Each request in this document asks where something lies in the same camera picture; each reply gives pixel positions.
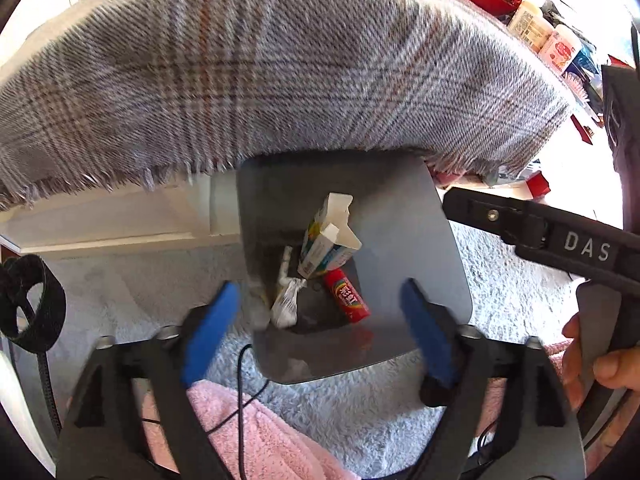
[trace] pink towel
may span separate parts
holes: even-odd
[[[193,411],[209,430],[238,408],[238,393],[219,384],[199,381],[187,395]],[[145,396],[142,417],[158,420],[153,396]],[[146,422],[146,439],[157,464],[178,471],[162,427]],[[238,418],[235,416],[209,437],[226,467],[238,471]],[[275,413],[254,400],[244,409],[244,469],[248,480],[359,480],[327,450],[294,430]]]

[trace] white cabinet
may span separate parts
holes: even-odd
[[[239,231],[235,171],[153,192],[131,184],[59,194],[0,213],[5,245],[48,257],[234,243]]]

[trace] gray trash bin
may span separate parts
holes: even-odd
[[[459,323],[471,316],[471,295],[458,247],[431,175],[408,152],[308,152],[261,156],[238,173],[246,266],[274,299],[285,245],[294,247],[290,276],[306,226],[330,192],[353,195],[349,226],[362,248],[343,270],[371,315],[350,324],[322,285],[298,295],[298,324],[254,332],[261,373],[299,383],[375,364],[415,348],[399,308],[399,290],[415,278],[430,301]]]

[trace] bottle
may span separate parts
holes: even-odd
[[[513,15],[507,29],[537,54],[551,36],[554,26],[542,17],[539,7],[524,0]]]
[[[565,25],[558,25],[538,56],[557,75],[561,75],[582,48],[580,38]]]

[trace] fluffy rug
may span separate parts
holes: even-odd
[[[492,338],[522,342],[537,335],[562,339],[561,328],[577,310],[574,284],[565,272],[518,259],[499,238],[452,224],[471,289],[472,323]],[[48,262],[67,294],[62,335],[49,352],[56,400],[62,412],[95,339],[148,338],[179,322],[187,309],[207,303],[223,280],[242,280],[240,246],[192,251],[102,256]],[[244,290],[243,307],[251,298]],[[236,387],[236,358],[250,340],[250,320],[240,316],[211,365],[211,381]],[[19,354],[18,367],[36,423],[46,423],[37,367]],[[252,357],[244,364],[245,388],[263,378]],[[421,405],[422,363],[417,352],[340,376],[296,385],[271,384],[261,401],[364,478],[412,464],[433,433],[441,410]]]

